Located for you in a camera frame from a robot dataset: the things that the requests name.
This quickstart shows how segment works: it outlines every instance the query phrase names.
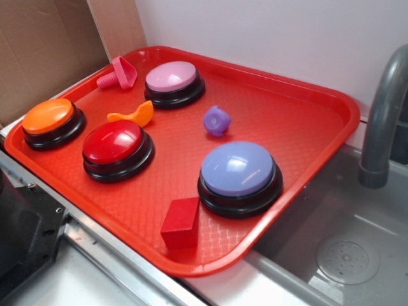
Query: plastic tray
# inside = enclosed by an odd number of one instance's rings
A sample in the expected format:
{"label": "plastic tray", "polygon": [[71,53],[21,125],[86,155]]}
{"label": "plastic tray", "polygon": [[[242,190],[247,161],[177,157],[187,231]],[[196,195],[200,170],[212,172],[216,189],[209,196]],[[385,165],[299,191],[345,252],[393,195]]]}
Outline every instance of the plastic tray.
{"label": "plastic tray", "polygon": [[[178,277],[208,275],[232,265],[290,204],[308,181],[356,129],[360,111],[345,94],[316,85],[168,48],[149,47],[125,58],[138,70],[130,90],[99,89],[107,66],[61,94],[87,117],[73,142],[37,152],[24,142],[21,123],[5,141],[6,150],[78,208],[162,271]],[[177,110],[155,110],[145,127],[156,146],[152,164],[116,184],[92,181],[82,166],[82,144],[111,112],[131,113],[145,101],[146,74],[169,61],[193,63],[205,80],[197,102]],[[203,116],[214,105],[231,115],[226,134],[207,133]],[[245,140],[267,148],[282,170],[284,192],[262,215],[244,220],[217,217],[200,205],[198,247],[169,250],[160,229],[172,200],[198,196],[205,156],[221,144]]]}

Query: drain cover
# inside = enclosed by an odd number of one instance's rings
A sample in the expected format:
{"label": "drain cover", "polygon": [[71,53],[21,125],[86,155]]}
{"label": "drain cover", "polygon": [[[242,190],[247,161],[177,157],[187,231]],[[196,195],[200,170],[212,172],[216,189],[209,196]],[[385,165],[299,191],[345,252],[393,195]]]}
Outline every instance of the drain cover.
{"label": "drain cover", "polygon": [[335,235],[323,240],[317,248],[316,259],[328,278],[347,285],[368,281],[379,268],[379,257],[374,247],[353,234]]}

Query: pink button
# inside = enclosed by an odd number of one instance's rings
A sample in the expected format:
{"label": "pink button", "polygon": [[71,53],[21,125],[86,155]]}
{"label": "pink button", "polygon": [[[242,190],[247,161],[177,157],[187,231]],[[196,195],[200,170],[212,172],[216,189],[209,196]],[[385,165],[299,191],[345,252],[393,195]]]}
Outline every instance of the pink button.
{"label": "pink button", "polygon": [[91,132],[84,141],[84,156],[94,164],[112,164],[130,156],[142,142],[140,127],[120,120],[106,123]]}
{"label": "pink button", "polygon": [[151,70],[146,83],[153,91],[177,91],[191,84],[196,74],[196,68],[190,62],[167,62]]}

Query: red block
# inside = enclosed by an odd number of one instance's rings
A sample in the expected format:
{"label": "red block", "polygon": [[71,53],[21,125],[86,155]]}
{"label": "red block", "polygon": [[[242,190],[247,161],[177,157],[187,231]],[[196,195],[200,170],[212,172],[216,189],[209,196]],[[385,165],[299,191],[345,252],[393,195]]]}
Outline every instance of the red block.
{"label": "red block", "polygon": [[200,198],[171,201],[160,231],[167,248],[181,249],[197,246],[199,203]]}

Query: gray sink basin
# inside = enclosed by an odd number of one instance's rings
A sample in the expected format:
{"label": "gray sink basin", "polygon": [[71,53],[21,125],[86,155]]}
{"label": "gray sink basin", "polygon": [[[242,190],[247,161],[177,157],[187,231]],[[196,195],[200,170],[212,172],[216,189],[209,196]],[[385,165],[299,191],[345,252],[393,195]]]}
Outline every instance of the gray sink basin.
{"label": "gray sink basin", "polygon": [[391,162],[371,190],[359,158],[343,146],[254,250],[334,304],[408,305],[408,170]]}

